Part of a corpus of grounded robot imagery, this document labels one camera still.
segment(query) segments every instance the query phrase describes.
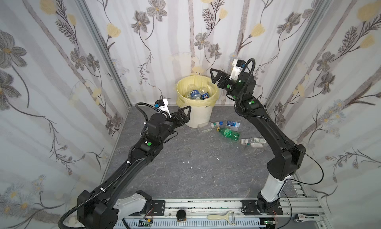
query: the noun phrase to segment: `trash can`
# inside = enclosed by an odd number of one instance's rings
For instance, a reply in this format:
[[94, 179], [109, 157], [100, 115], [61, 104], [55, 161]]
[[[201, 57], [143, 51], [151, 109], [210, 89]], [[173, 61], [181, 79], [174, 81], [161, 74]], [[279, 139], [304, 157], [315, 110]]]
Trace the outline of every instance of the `trash can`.
[[[209, 98], [205, 100], [194, 100], [187, 98], [188, 85], [194, 84], [197, 88], [207, 87]], [[190, 120], [187, 126], [197, 128], [198, 125], [206, 124], [210, 120], [212, 109], [219, 98], [219, 88], [212, 83], [212, 79], [202, 75], [191, 75], [181, 79], [176, 85], [177, 101], [179, 107], [191, 106]]]

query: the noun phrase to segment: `clear plastic bottle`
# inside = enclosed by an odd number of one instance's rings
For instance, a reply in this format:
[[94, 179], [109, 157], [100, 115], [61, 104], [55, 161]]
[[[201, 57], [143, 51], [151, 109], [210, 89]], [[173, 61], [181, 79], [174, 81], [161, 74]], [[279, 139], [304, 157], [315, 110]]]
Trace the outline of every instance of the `clear plastic bottle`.
[[217, 131], [219, 131], [221, 135], [223, 135], [226, 138], [230, 138], [234, 141], [238, 141], [239, 133], [237, 131], [232, 131], [229, 128], [221, 128], [221, 127], [217, 127]]
[[237, 132], [242, 132], [242, 123], [239, 122], [233, 122], [233, 121], [220, 121], [219, 122], [220, 126], [225, 126], [226, 128], [231, 129], [232, 131], [237, 131]]
[[262, 148], [267, 144], [267, 141], [262, 137], [252, 137], [250, 139], [241, 139], [241, 145]]
[[208, 122], [208, 124], [204, 127], [197, 127], [199, 133], [207, 133], [212, 131], [213, 128], [219, 127], [219, 122]]
[[202, 87], [200, 89], [200, 94], [201, 94], [201, 99], [202, 100], [208, 98], [209, 97], [208, 88], [207, 87]]
[[187, 95], [187, 97], [195, 99], [195, 100], [200, 100], [201, 99], [201, 94], [198, 91], [196, 85], [194, 85], [194, 84], [188, 85], [188, 95]]

